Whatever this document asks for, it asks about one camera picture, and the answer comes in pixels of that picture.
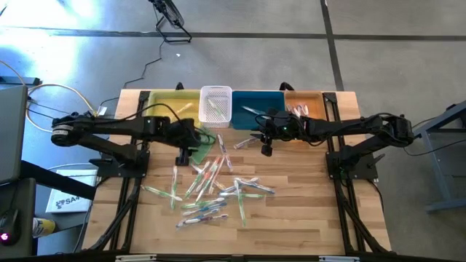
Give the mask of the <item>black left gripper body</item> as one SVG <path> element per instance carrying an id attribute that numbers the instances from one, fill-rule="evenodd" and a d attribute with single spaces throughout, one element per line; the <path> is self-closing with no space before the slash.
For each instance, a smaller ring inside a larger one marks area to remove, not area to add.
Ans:
<path id="1" fill-rule="evenodd" d="M 188 166 L 189 158 L 201 146 L 200 134 L 195 130 L 194 120 L 181 119 L 169 125 L 169 144 L 179 148 L 176 166 Z"/>

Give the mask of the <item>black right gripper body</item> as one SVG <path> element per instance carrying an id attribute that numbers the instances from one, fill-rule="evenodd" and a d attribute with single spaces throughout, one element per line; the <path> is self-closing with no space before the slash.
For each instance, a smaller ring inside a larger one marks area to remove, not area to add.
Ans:
<path id="1" fill-rule="evenodd" d="M 289 111 L 278 111 L 270 108 L 260 116 L 261 153 L 264 156 L 272 155 L 272 141 L 306 140 L 302 121 Z"/>

